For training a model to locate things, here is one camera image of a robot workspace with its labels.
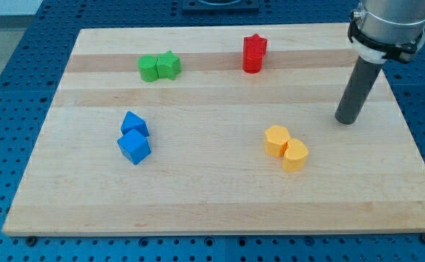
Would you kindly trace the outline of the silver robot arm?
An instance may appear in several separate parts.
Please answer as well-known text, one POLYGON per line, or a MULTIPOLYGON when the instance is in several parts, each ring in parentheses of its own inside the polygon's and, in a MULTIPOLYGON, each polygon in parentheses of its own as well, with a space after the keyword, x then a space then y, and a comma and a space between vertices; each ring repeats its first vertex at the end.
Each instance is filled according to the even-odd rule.
POLYGON ((425 42, 425 0, 360 0, 347 35, 369 63, 409 63, 425 42))

